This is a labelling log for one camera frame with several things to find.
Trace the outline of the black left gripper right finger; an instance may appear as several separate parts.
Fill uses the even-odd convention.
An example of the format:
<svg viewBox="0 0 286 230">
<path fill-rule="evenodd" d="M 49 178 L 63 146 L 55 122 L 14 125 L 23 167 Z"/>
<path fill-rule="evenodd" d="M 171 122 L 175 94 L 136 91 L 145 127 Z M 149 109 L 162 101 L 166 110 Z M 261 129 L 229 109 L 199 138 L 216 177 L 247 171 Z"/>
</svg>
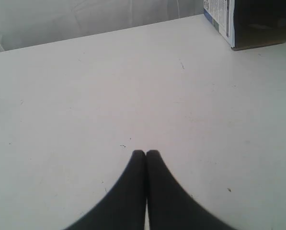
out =
<svg viewBox="0 0 286 230">
<path fill-rule="evenodd" d="M 175 180 L 160 152 L 146 154 L 151 230 L 228 230 L 229 225 L 200 206 Z"/>
</svg>

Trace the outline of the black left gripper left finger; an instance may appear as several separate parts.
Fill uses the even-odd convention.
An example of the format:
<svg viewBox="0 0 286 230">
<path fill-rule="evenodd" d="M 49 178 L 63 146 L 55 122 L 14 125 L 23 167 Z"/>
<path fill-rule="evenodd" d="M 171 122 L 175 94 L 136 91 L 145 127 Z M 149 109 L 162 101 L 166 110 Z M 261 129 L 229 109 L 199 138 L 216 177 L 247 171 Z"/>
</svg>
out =
<svg viewBox="0 0 286 230">
<path fill-rule="evenodd" d="M 146 155 L 133 151 L 105 197 L 68 230 L 143 230 L 146 213 Z"/>
</svg>

